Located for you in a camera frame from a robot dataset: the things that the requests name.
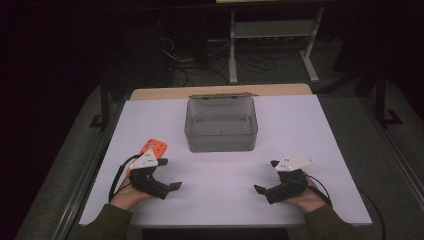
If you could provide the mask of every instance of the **black cable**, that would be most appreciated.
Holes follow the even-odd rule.
[[[237,62],[239,63],[239,65],[242,67],[242,68],[244,68],[246,71],[249,71],[249,72],[252,72],[252,73],[266,73],[268,70],[265,68],[260,68],[260,67],[258,67],[258,66],[255,66],[255,65],[252,65],[252,64],[249,64],[249,63],[247,63],[246,61],[243,61],[241,58],[239,58],[239,57],[235,57],[235,59],[237,60]],[[249,66],[249,67],[251,67],[251,68],[254,68],[254,69],[258,69],[258,71],[253,71],[253,70],[251,70],[251,69],[249,69],[248,67],[246,67],[246,66]]]
[[[277,68],[277,63],[275,62],[274,59],[271,58],[271,56],[273,55],[273,53],[268,54],[267,56],[261,56],[260,54],[257,54],[258,57],[260,57],[261,59],[256,58],[253,54],[247,54],[247,56],[249,57],[250,61],[253,63],[263,63],[267,70],[274,70]],[[268,65],[265,63],[265,61],[269,61],[272,63],[271,67],[268,67]]]
[[[230,48],[230,41],[228,39],[223,39],[222,42],[225,44],[223,46],[218,47],[217,49],[213,50],[213,52],[208,54],[208,57],[212,57],[215,54],[222,52],[224,50],[228,50]]]
[[[131,161],[131,160],[133,160],[133,159],[136,159],[136,158],[139,158],[140,156],[142,155],[142,153],[141,154],[137,154],[137,155],[134,155],[134,156],[132,156],[132,157],[130,157],[130,158],[128,158],[125,162],[124,162],[124,164],[122,164],[121,166],[119,166],[119,169],[118,169],[118,172],[116,173],[116,175],[115,175],[115,178],[113,179],[113,182],[112,182],[112,185],[110,186],[110,190],[109,190],[109,202],[110,202],[110,200],[112,200],[112,198],[113,198],[113,196],[115,196],[115,188],[116,188],[116,185],[118,184],[118,181],[119,181],[119,178],[121,177],[121,174],[122,174],[122,172],[124,171],[124,169],[125,169],[125,166]]]
[[[212,73],[198,74],[198,73],[187,71],[186,69],[197,69],[197,70],[211,71]],[[214,70],[214,69],[211,69],[211,68],[202,68],[202,67],[184,67],[184,68],[179,68],[179,70],[182,71],[182,72],[185,72],[185,73],[188,73],[188,74],[191,74],[191,75],[195,75],[195,76],[200,76],[200,77],[205,77],[205,76],[211,76],[211,75],[218,74],[218,75],[220,75],[224,79],[225,84],[228,85],[228,79],[227,79],[227,77],[224,74],[222,74],[221,71],[219,71],[219,70]]]
[[[211,59],[208,61],[208,65],[210,66],[210,65],[214,64],[215,62],[217,62],[218,60],[220,60],[220,59],[221,59],[221,58],[223,58],[223,57],[225,57],[225,62],[224,62],[224,64],[223,64],[223,65],[219,68],[219,70],[218,70],[218,71],[222,71],[222,70],[224,70],[225,66],[227,65],[228,58],[230,57],[230,56],[229,56],[229,53],[223,53],[223,54],[221,54],[221,55],[219,55],[219,56],[215,57],[215,59],[213,59],[213,58],[211,57]]]
[[[319,185],[321,185],[321,187],[324,189],[325,193],[327,194],[328,199],[330,199],[330,200],[331,200],[331,198],[330,198],[330,194],[328,193],[327,189],[324,187],[324,184],[322,184],[322,183],[321,183],[318,179],[316,179],[316,178],[314,178],[314,177],[312,177],[312,176],[310,176],[310,175],[307,175],[307,174],[306,174],[306,176],[307,176],[307,177],[309,177],[309,178],[314,179],[315,181],[317,181],[317,182],[319,183]]]
[[[125,185],[125,186],[121,187],[120,189],[118,189],[118,190],[115,192],[115,194],[114,194],[114,195],[116,195],[116,194],[117,194],[117,193],[119,193],[122,189],[124,189],[124,188],[128,187],[129,185],[131,185],[131,183],[128,183],[127,185]]]
[[[327,190],[326,190],[326,192],[327,192],[327,196],[325,196],[319,189],[317,189],[317,188],[315,188],[315,187],[313,187],[313,186],[310,186],[310,185],[307,185],[307,184],[303,184],[303,183],[301,183],[301,182],[299,182],[299,181],[296,181],[296,180],[293,180],[293,179],[290,179],[290,178],[286,178],[286,179],[284,179],[284,180],[287,180],[288,182],[292,182],[292,183],[296,183],[296,184],[299,184],[299,185],[301,185],[301,186],[303,186],[303,187],[305,187],[305,188],[308,188],[309,190],[311,190],[312,192],[314,192],[316,195],[318,195],[326,204],[328,204],[328,205],[330,205],[330,206],[333,206],[333,204],[332,204],[332,202],[331,202],[331,199],[330,199],[330,196],[328,195],[328,192],[327,192]]]
[[[181,69],[179,69],[179,68],[176,68],[176,69],[174,69],[174,70],[177,70],[177,71],[182,72],[182,73],[184,74],[184,76],[185,76],[185,79],[178,79],[178,78],[175,78],[175,77],[174,77],[174,79],[175,79],[175,80],[177,80],[178,87],[185,87],[185,86],[187,85],[187,83],[189,83],[189,82],[191,82],[191,85],[194,87],[194,83],[193,83],[193,81],[190,81],[190,80],[188,79],[188,74],[187,74],[186,72],[182,71],[182,70],[181,70]],[[179,84],[178,80],[184,80],[184,84],[183,84],[182,86],[180,86],[180,84]]]
[[[371,199],[371,197],[361,188],[357,187],[359,192],[362,193],[362,195],[365,196],[365,199],[368,200],[371,205],[374,207],[375,211],[377,212],[378,218],[380,219],[380,224],[381,224],[381,239],[385,240],[386,239],[386,224],[384,223],[383,220],[383,215],[381,214],[380,210],[378,209],[377,205],[374,203],[374,201]]]

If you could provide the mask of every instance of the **floor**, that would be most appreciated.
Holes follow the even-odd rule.
[[[318,84],[308,80],[300,59],[302,39],[269,41],[239,44],[238,84],[299,82],[317,91],[345,76],[332,70],[342,41],[321,40],[315,44],[311,60],[321,80]],[[219,51],[225,44],[225,41],[212,43],[211,48],[216,51],[211,51],[208,65],[186,57],[174,66],[173,86],[227,85],[228,53]],[[387,109],[395,110],[403,124],[382,128],[374,117],[374,92],[368,97],[357,97],[354,89],[358,81],[354,79],[331,93],[318,95],[373,220],[372,225],[358,228],[368,239],[383,239],[383,235],[393,240],[421,239],[424,235],[420,183],[424,182],[424,123],[409,107],[402,92],[388,83]],[[110,102],[111,121],[100,131],[90,127],[93,117],[101,113],[99,89],[87,99],[17,239],[76,239],[82,229],[78,218],[84,209],[84,200],[121,107],[121,103]],[[303,226],[288,229],[288,235],[292,240],[308,239]],[[140,229],[128,231],[127,239],[141,238]]]

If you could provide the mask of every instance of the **person's arm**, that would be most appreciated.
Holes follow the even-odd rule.
[[[126,177],[110,203],[105,204],[97,218],[84,227],[78,239],[112,240],[123,237],[131,222],[130,210],[139,202],[151,197],[133,188]]]
[[[309,185],[317,187],[308,178]],[[363,240],[354,226],[343,221],[330,205],[310,189],[284,201],[299,207],[305,213],[305,222],[311,240]]]

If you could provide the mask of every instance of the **metal frame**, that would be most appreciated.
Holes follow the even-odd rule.
[[[74,221],[79,212],[82,210],[85,198],[88,196],[91,189],[90,187],[96,177],[98,165],[103,161],[104,153],[112,139],[122,109],[123,104],[117,106],[116,112],[110,119],[111,121],[106,123],[104,131],[101,132],[97,139],[94,149],[86,161],[84,170],[81,173],[68,202],[66,203],[62,217],[51,237],[52,240],[67,239],[69,232],[72,230]]]
[[[316,14],[314,20],[312,21],[311,29],[306,34],[295,32],[295,31],[290,32],[290,29],[287,30],[287,31],[285,29],[279,29],[278,31],[274,31],[273,33],[269,33],[269,34],[266,34],[266,35],[263,35],[263,33],[261,33],[261,34],[252,33],[251,35],[248,36],[248,35],[238,35],[237,34],[239,32],[238,31],[239,29],[237,29],[238,24],[235,21],[235,11],[231,11],[230,57],[229,57],[229,61],[228,61],[230,84],[237,84],[237,67],[236,67],[235,53],[234,53],[235,39],[236,38],[283,37],[283,36],[307,36],[307,37],[309,37],[308,44],[306,45],[304,50],[300,51],[300,55],[301,55],[303,64],[305,65],[306,71],[308,72],[310,81],[312,83],[319,83],[319,78],[318,78],[318,75],[315,71],[315,68],[314,68],[314,66],[311,62],[310,55],[311,55],[312,48],[313,48],[314,43],[315,43],[315,38],[316,38],[316,35],[318,33],[318,29],[319,29],[319,26],[320,26],[320,23],[321,23],[321,18],[322,18],[323,13],[324,13],[324,7],[320,7],[317,11],[317,14]],[[282,22],[280,22],[281,26],[285,25],[285,24],[299,25],[299,24],[305,24],[305,21],[301,20],[301,21],[282,21]]]

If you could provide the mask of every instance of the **dark background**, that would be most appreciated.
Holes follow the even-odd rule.
[[[160,51],[161,37],[175,39],[178,49],[201,61],[207,38],[229,35],[223,27],[228,11],[87,11],[87,5],[117,6],[112,0],[99,2],[0,3],[2,239],[14,238],[81,106],[102,79],[116,101],[135,88],[167,87],[170,62]],[[381,62],[387,78],[424,119],[419,1],[365,2],[327,8],[318,38],[345,40],[335,66],[339,71],[352,72],[370,59]],[[281,12],[241,14],[252,16],[281,17]]]

